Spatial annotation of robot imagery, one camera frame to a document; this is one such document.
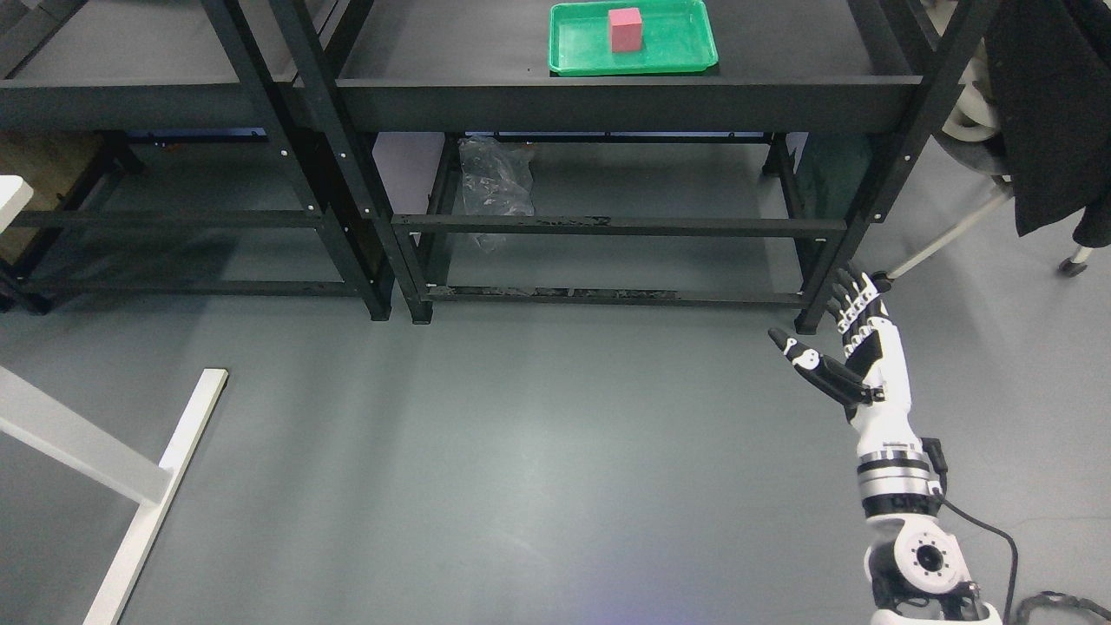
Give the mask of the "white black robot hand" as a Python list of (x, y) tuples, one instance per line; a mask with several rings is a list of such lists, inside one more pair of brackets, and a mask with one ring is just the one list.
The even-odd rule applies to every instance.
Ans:
[(868, 273), (837, 271), (825, 311), (835, 321), (844, 359), (771, 327), (767, 333), (795, 373), (842, 406), (858, 434), (858, 457), (881, 451), (924, 452), (910, 424), (911, 385), (904, 342)]

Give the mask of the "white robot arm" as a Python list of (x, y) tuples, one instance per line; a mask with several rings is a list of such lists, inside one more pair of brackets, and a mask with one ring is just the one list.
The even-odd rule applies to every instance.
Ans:
[(858, 463), (858, 490), (872, 542), (864, 553), (872, 624), (1001, 624), (981, 596), (955, 535), (937, 514), (948, 476), (939, 438), (924, 448), (869, 452)]

